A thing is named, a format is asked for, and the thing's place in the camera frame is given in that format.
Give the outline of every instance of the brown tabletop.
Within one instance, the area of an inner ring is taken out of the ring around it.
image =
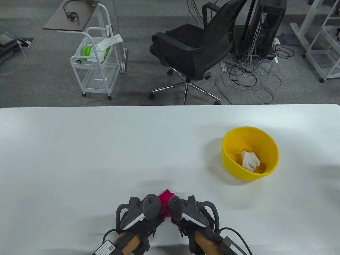
[[[63,9],[66,1],[67,0],[64,0],[61,3],[43,29],[81,32],[84,30],[99,3],[99,0],[86,0],[88,4],[76,1],[69,2],[66,6],[66,12],[76,12],[79,17],[78,19],[75,19],[75,21],[71,21],[67,18]]]

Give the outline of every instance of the chair caster wheel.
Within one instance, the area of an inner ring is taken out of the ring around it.
[[[155,99],[155,94],[151,92],[149,94],[149,99],[154,100]]]

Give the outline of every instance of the chrome chair leg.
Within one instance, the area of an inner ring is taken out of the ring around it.
[[[149,94],[149,98],[151,100],[153,100],[155,98],[155,92],[158,91],[162,91],[162,90],[167,90],[167,89],[172,89],[172,88],[178,88],[181,86],[185,85],[185,94],[184,94],[184,100],[183,100],[183,105],[186,104],[187,101],[187,97],[188,97],[188,91],[190,89],[190,87],[193,87],[194,89],[197,89],[199,92],[202,92],[204,94],[207,94],[208,96],[214,98],[216,101],[214,102],[214,104],[220,105],[221,104],[221,100],[217,97],[215,97],[214,95],[210,94],[208,91],[205,91],[204,89],[194,85],[191,81],[187,80],[186,77],[181,74],[180,72],[178,72],[176,69],[170,68],[168,71],[168,75],[172,75],[172,70],[183,80],[183,82],[175,84],[175,85],[171,85],[171,86],[166,86],[163,88],[158,88],[158,89],[154,89],[150,94]]]
[[[204,90],[204,89],[202,89],[202,88],[196,86],[195,84],[192,84],[191,86],[192,86],[194,89],[197,89],[198,91],[200,91],[200,92],[202,92],[202,93],[204,93],[204,94],[207,94],[208,96],[214,98],[215,100],[217,100],[218,102],[221,103],[221,100],[220,100],[219,98],[217,98],[217,97],[215,97],[214,95],[210,94],[208,91],[206,91],[206,90]]]
[[[188,91],[189,91],[189,88],[190,88],[190,85],[189,83],[186,83],[185,85],[185,94],[184,94],[184,102],[183,102],[183,105],[185,105],[186,101],[187,101],[187,96],[188,96]]]
[[[185,81],[185,76],[184,76],[183,74],[179,73],[176,69],[173,69],[173,68],[172,68],[172,70],[173,70],[175,73],[177,73],[177,75],[178,75],[182,80]]]
[[[162,91],[162,90],[166,90],[166,89],[178,88],[178,87],[181,87],[183,85],[185,85],[185,82],[181,82],[181,83],[178,83],[178,84],[175,84],[175,85],[171,85],[171,86],[166,86],[166,87],[163,87],[163,88],[154,89],[152,91],[152,93],[158,92],[158,91]]]

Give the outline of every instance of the desk leg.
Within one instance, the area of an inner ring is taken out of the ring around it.
[[[103,19],[103,9],[102,8],[100,8],[100,11],[97,12],[97,17],[98,17],[99,26],[101,28],[104,28],[105,24],[104,24],[104,19]],[[109,35],[109,31],[101,30],[100,32],[102,33],[103,38],[106,38]]]
[[[314,0],[314,3],[310,7],[309,12],[300,28],[298,27],[296,23],[290,23],[290,27],[294,31],[295,35],[297,36],[297,38],[299,39],[299,41],[301,42],[305,50],[308,50],[309,45],[310,45],[305,37],[305,34],[307,30],[309,29],[312,21],[314,20],[315,15],[318,14],[318,9],[322,5],[323,1],[324,0]]]
[[[119,33],[119,25],[118,25],[118,20],[117,20],[115,0],[111,0],[111,3],[112,3],[113,18],[114,18],[116,31],[117,31],[117,33]],[[125,73],[126,63],[127,63],[127,60],[128,60],[128,48],[123,48],[122,43],[119,43],[119,50],[120,50],[120,55],[121,55],[121,58],[122,58],[122,62],[121,62],[121,65],[120,65],[120,73]]]

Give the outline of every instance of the white cloth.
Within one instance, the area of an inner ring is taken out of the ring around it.
[[[242,151],[242,158],[242,167],[251,172],[254,172],[261,164],[254,152]]]
[[[122,37],[120,36],[120,34],[116,34],[110,38],[105,38],[104,40],[102,40],[100,43],[97,44],[98,48],[101,51],[105,51],[108,47],[110,47],[113,44],[118,44],[123,42],[124,40],[122,39]]]

